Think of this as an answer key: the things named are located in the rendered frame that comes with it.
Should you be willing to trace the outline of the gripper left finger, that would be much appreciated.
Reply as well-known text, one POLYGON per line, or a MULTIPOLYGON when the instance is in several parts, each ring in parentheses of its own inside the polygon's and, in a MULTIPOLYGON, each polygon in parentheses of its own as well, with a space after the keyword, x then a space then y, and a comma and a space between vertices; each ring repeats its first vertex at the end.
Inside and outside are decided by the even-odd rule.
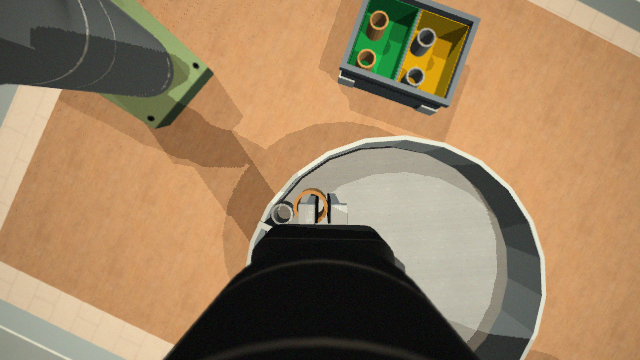
POLYGON ((319 196, 311 194, 306 203, 298 205, 298 224, 317 224, 319 214, 319 196), (318 213, 317 213, 318 197, 318 213))

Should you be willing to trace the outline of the bronze bushing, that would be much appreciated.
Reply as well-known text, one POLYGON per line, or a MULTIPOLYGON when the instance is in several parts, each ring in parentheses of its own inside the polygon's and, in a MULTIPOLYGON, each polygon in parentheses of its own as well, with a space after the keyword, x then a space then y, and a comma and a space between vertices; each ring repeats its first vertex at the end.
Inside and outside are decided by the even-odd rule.
POLYGON ((323 200, 324 207, 318 214, 318 223, 319 223, 320 221, 322 221, 325 218, 325 216, 327 214, 328 204, 327 204, 327 199, 326 199, 325 194, 321 190, 319 190, 317 188, 305 189, 303 192, 301 192, 296 197, 296 199, 294 201, 294 206, 293 206, 293 210, 294 210, 295 216, 298 218, 298 205, 300 203, 300 200, 301 200, 302 196, 306 195, 306 194, 315 194, 315 195, 319 196, 323 200))
POLYGON ((378 41, 382 38, 388 25, 388 15, 383 11, 375 11, 370 19, 366 29, 366 35, 371 41, 378 41), (373 24, 372 24, 373 23, 373 24), (380 28, 375 27, 377 25, 380 28))
POLYGON ((361 50, 359 52, 359 54, 357 56, 357 59, 356 59, 355 66, 371 72, 371 70, 372 70, 372 68, 373 68, 373 66, 375 64, 375 61, 376 61, 375 53, 370 49, 364 49, 364 50, 361 50), (369 63, 369 66, 362 65, 359 60, 360 61, 367 61, 369 63))

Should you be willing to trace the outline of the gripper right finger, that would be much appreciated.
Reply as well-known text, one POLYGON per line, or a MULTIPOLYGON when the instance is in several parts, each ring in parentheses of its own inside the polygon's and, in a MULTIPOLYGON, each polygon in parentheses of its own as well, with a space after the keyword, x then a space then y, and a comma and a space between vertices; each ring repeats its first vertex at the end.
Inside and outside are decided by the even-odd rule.
POLYGON ((327 193, 327 219, 330 225, 348 225, 348 205, 340 203, 335 193, 327 193))

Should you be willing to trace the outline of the grey metal sleeve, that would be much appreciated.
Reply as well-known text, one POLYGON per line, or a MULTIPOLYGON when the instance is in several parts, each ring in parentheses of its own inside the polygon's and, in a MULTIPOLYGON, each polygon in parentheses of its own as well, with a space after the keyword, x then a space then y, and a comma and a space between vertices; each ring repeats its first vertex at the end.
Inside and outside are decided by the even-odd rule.
POLYGON ((436 34, 430 28, 424 28, 419 31, 410 46, 411 53, 416 57, 423 56, 436 41, 436 34), (419 39, 420 36, 420 39, 419 39), (422 44, 421 42, 424 44, 422 44))
POLYGON ((272 217, 272 220, 273 220, 276 224, 288 224, 288 223, 293 219, 293 217, 294 217, 294 215, 295 215, 294 210, 293 210, 293 206, 294 206, 294 205, 293 205, 291 202, 288 202, 288 201, 280 202, 280 203, 279 203, 279 204, 277 204, 277 205, 272 209, 272 211, 271 211, 271 217, 272 217), (279 206, 286 206, 286 207, 290 210, 290 212, 291 212, 291 217, 290 217, 290 218, 288 218, 288 219, 283 219, 283 218, 281 218, 281 217, 278 215, 278 207, 279 207, 279 206))
POLYGON ((424 82, 424 79, 425 79, 424 71, 419 67, 413 67, 407 71, 407 73, 402 77, 400 82, 417 88, 424 82), (412 78, 415 81, 415 84, 411 83, 408 77, 412 78))

